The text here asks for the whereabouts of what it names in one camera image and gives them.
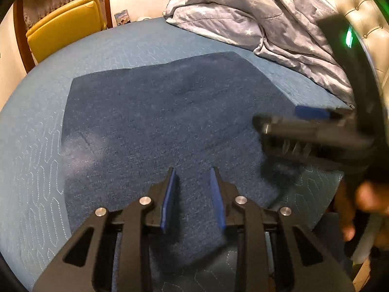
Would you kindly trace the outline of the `person right hand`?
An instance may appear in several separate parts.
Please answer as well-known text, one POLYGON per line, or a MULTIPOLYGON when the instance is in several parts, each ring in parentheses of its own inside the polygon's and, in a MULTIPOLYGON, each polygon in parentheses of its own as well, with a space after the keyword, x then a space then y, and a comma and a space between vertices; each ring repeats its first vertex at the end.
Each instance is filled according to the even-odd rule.
POLYGON ((377 213, 385 221, 374 240, 374 246, 388 251, 388 185, 374 184, 370 181, 361 183, 350 195, 347 181, 340 181, 335 195, 335 208, 339 214, 339 223, 344 241, 351 241, 355 235, 354 217, 356 210, 377 213))

